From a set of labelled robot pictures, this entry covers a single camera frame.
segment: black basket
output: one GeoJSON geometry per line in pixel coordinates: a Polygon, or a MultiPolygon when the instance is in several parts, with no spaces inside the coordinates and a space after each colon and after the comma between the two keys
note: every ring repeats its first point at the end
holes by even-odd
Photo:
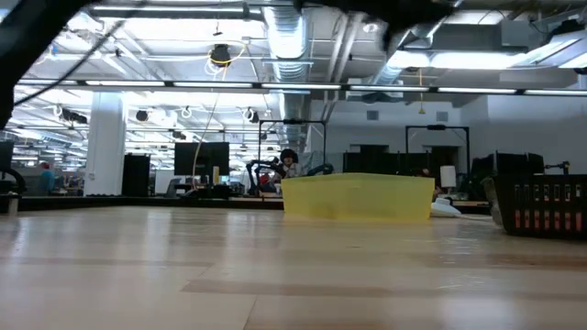
{"type": "Polygon", "coordinates": [[[587,175],[493,178],[508,234],[587,238],[587,175]]]}

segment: wooden floor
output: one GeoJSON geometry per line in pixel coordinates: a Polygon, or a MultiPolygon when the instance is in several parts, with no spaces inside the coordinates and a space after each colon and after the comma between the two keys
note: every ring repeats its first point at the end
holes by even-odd
{"type": "Polygon", "coordinates": [[[112,207],[0,221],[1,330],[586,329],[587,246],[492,223],[112,207]]]}

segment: black frame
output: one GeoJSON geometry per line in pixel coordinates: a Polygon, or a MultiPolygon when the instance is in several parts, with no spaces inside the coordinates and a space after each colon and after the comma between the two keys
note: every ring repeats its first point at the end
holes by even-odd
{"type": "Polygon", "coordinates": [[[260,144],[261,135],[263,134],[263,124],[265,123],[282,123],[285,125],[304,125],[304,124],[321,124],[324,128],[324,145],[322,147],[322,163],[327,163],[327,122],[322,120],[298,120],[298,119],[285,119],[285,120],[260,120],[259,121],[259,145],[258,145],[258,153],[257,153],[257,160],[260,160],[260,144]]]}
{"type": "Polygon", "coordinates": [[[427,126],[406,126],[405,127],[405,166],[409,167],[410,163],[410,129],[425,128],[432,131],[444,131],[447,129],[462,129],[465,131],[465,139],[467,144],[467,176],[471,176],[471,142],[469,137],[468,126],[444,126],[444,125],[427,125],[427,126]]]}

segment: yellow plastic bin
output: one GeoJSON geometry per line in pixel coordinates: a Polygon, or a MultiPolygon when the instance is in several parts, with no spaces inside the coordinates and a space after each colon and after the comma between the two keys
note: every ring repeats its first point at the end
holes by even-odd
{"type": "Polygon", "coordinates": [[[427,224],[434,180],[344,173],[282,182],[287,215],[340,222],[427,224]]]}

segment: white pillar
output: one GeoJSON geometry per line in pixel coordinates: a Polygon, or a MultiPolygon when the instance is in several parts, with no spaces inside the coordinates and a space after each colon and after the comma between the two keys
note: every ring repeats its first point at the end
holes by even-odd
{"type": "Polygon", "coordinates": [[[94,93],[84,195],[121,194],[126,133],[122,93],[94,93]]]}

